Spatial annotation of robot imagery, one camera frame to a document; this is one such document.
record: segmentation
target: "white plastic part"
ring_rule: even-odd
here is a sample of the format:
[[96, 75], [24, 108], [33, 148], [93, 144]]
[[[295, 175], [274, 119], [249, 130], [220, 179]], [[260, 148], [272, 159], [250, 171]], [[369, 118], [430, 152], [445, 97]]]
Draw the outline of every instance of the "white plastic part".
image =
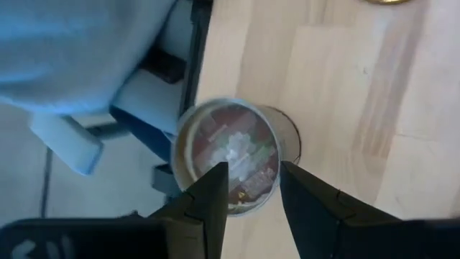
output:
[[30, 129], [72, 170], [92, 174], [104, 144], [71, 117], [34, 114]]
[[128, 78], [112, 103], [153, 127], [175, 135], [178, 127], [182, 81], [168, 84], [146, 70]]

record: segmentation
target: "gold object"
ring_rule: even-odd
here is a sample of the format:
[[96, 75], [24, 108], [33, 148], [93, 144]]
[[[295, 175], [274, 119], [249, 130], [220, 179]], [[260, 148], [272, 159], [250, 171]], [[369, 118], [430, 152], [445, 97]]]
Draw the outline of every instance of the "gold object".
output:
[[367, 0], [373, 4], [402, 4], [410, 0]]

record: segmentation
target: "tile floor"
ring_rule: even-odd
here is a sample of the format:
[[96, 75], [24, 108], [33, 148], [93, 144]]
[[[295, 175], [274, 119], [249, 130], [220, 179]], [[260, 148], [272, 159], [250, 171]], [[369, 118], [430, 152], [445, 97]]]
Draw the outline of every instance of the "tile floor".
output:
[[[4, 225], [40, 216], [47, 148], [29, 131], [26, 112], [0, 105], [0, 117], [0, 225]], [[106, 141], [92, 176], [72, 172], [54, 155], [46, 216], [118, 217], [133, 210], [150, 214], [164, 199], [150, 187], [152, 166], [160, 163], [131, 135]]]

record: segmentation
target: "open tin can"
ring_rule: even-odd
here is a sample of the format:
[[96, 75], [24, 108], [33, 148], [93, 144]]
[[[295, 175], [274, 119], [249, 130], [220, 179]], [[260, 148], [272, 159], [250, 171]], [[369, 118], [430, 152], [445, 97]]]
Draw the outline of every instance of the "open tin can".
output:
[[299, 159], [300, 137], [285, 114], [241, 99], [214, 99], [181, 117], [171, 167], [186, 190], [217, 163], [228, 162], [228, 213], [241, 216], [273, 194], [281, 161]]

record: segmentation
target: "wood grain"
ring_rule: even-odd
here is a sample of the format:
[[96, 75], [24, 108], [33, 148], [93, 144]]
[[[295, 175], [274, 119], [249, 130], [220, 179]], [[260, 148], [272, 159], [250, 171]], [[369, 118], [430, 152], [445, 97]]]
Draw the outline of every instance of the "wood grain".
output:
[[[460, 212], [460, 2], [215, 0], [197, 102], [283, 110], [300, 166], [404, 219]], [[225, 258], [298, 256], [279, 192], [230, 218]]]

